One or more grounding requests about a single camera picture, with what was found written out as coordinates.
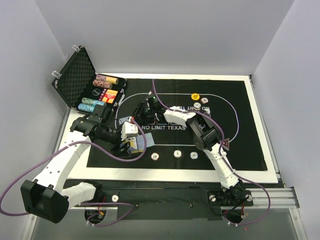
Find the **card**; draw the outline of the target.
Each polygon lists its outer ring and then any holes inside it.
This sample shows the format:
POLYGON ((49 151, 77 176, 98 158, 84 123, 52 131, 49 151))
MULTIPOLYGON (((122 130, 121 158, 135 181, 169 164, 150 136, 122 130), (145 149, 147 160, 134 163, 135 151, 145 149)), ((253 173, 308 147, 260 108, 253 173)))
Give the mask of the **card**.
POLYGON ((128 122, 130 120, 130 116, 122 117, 119 121, 123 124, 124 122, 128 122))

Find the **blue playing card box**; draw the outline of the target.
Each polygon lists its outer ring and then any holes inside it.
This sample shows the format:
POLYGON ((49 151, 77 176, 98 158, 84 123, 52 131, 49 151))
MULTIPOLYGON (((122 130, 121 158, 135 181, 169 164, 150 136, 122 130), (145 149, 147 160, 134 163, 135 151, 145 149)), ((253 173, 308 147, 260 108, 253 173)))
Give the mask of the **blue playing card box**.
MULTIPOLYGON (((146 147, 147 148, 155 145, 153 136, 150 132, 145 134, 145 138, 146 138, 146 147)), ((120 147, 123 147, 125 144, 128 144, 128 146, 129 146, 128 151, 131 154, 141 153, 141 152, 143 152, 143 150, 145 148, 145 141, 144 141, 144 138, 142 135, 126 138, 124 140, 124 142, 122 142, 120 144, 120 147)))

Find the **yellow big blind button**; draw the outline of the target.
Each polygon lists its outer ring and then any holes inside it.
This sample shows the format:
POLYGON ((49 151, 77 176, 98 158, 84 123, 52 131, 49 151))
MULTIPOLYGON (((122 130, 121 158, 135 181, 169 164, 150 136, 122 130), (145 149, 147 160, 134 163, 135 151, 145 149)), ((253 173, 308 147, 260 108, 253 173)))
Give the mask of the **yellow big blind button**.
POLYGON ((200 99, 200 95, 198 93, 192 93, 191 99, 194 101, 198 101, 200 99))

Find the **grey chips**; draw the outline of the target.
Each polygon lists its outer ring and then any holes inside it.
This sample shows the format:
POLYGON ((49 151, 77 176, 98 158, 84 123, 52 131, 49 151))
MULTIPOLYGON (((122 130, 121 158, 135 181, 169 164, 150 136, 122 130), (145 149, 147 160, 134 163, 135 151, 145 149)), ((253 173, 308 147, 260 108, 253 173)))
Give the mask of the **grey chips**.
POLYGON ((195 103, 193 104, 193 109, 194 109, 195 111, 200 111, 201 108, 202 108, 201 103, 195 102, 195 103))

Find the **red 100 chip stack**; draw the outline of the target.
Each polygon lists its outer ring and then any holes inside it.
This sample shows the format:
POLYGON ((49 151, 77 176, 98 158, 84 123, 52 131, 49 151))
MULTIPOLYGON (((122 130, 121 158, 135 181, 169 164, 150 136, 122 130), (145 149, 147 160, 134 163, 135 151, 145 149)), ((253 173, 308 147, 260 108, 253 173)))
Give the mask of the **red 100 chip stack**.
POLYGON ((159 159, 160 155, 156 152, 153 152, 150 157, 153 161, 157 161, 159 159))

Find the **grey 1 chip stack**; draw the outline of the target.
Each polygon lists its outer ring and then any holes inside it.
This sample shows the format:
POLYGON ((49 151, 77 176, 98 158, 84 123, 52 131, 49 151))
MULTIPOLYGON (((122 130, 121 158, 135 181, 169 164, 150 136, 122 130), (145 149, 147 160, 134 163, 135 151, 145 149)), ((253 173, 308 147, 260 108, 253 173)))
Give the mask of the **grey 1 chip stack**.
POLYGON ((182 152, 180 150, 175 150, 173 152, 173 156, 176 158, 176 159, 179 159, 182 157, 182 152))

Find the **red chips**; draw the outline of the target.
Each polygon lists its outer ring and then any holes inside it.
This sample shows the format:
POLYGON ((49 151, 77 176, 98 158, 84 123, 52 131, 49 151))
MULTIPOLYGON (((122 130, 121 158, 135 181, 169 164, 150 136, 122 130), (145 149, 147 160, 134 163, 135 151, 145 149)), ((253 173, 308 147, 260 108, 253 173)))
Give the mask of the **red chips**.
POLYGON ((207 97, 202 97, 200 99, 200 102, 204 105, 204 104, 207 104, 209 102, 208 98, 207 97))

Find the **blue 5 chip stack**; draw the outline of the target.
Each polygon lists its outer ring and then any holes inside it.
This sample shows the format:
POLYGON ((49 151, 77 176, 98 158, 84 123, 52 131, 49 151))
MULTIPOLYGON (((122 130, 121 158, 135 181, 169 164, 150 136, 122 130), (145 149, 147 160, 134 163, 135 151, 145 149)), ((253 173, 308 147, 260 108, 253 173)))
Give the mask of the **blue 5 chip stack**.
POLYGON ((191 152, 189 156, 192 160, 196 160, 199 157, 198 153, 195 151, 191 152))

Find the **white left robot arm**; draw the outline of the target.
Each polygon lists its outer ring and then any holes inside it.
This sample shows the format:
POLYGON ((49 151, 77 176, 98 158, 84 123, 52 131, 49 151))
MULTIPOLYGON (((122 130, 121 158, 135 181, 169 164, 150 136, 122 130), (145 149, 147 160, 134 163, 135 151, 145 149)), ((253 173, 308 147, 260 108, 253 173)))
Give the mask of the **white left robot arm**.
POLYGON ((27 213, 59 223, 69 208, 85 202, 92 206, 102 202, 102 186, 91 180, 64 188, 70 172, 95 139, 117 144, 121 140, 121 134, 99 123, 90 126, 81 118, 73 122, 62 148, 54 154, 45 169, 32 181, 25 180, 21 185, 20 191, 27 213))

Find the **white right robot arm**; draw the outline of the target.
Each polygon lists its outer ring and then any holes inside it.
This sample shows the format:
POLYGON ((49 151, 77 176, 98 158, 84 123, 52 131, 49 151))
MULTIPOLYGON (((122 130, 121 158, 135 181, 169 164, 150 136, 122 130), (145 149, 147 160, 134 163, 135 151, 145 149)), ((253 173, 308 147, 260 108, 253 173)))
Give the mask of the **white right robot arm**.
POLYGON ((204 111, 183 110, 178 106, 161 104, 154 93, 140 102, 133 112, 133 117, 140 125, 146 125, 153 120, 185 127, 192 137, 195 147, 205 153, 211 161, 224 189, 224 201, 230 205, 236 204, 246 195, 243 182, 232 169, 227 154, 223 151, 222 130, 204 111))

